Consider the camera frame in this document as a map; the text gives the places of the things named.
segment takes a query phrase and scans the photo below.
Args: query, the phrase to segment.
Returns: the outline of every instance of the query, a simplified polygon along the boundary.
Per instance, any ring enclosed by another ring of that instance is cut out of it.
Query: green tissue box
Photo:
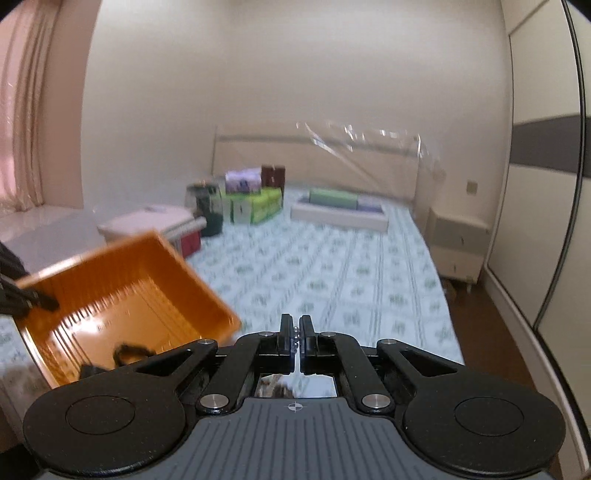
[[[260,223],[283,207],[281,189],[263,188],[260,193],[223,194],[224,217],[232,223]]]

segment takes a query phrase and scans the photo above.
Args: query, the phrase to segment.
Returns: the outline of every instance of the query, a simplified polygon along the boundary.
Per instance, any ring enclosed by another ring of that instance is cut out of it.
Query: wooden floor
[[[449,310],[466,366],[535,389],[513,337],[484,288],[476,285],[467,293],[465,286],[454,286],[457,296],[449,301]],[[562,479],[557,460],[550,473]]]

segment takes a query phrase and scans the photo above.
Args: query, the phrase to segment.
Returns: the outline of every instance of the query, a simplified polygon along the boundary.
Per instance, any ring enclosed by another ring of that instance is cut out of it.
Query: white storage box
[[[388,216],[384,211],[379,206],[367,205],[364,207],[368,210],[313,205],[303,198],[291,207],[291,219],[348,228],[364,228],[386,233],[388,231]]]
[[[103,223],[98,230],[106,242],[156,230],[186,258],[201,248],[200,232],[206,225],[205,218],[194,218],[187,208],[149,205]]]

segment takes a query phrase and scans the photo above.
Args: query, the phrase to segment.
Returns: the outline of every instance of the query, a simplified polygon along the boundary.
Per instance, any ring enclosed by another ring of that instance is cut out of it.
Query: tissue box
[[[205,218],[194,218],[186,208],[149,205],[99,225],[98,230],[106,242],[156,230],[183,258],[187,258],[201,248],[200,232],[206,225]]]
[[[222,196],[225,220],[233,223],[260,223],[283,207],[281,189],[263,188],[260,193]]]
[[[285,193],[285,167],[283,165],[263,165],[261,167],[262,187],[281,189],[281,195]]]
[[[249,168],[226,173],[226,193],[259,193],[260,191],[260,168]]]

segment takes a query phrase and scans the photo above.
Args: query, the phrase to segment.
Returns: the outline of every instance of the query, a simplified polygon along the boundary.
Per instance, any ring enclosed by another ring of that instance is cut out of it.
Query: green box
[[[323,205],[326,207],[357,209],[359,196],[349,192],[339,190],[311,189],[310,203],[313,205]]]
[[[231,222],[260,223],[281,210],[281,189],[264,188],[260,193],[224,194],[222,202],[224,216]]]

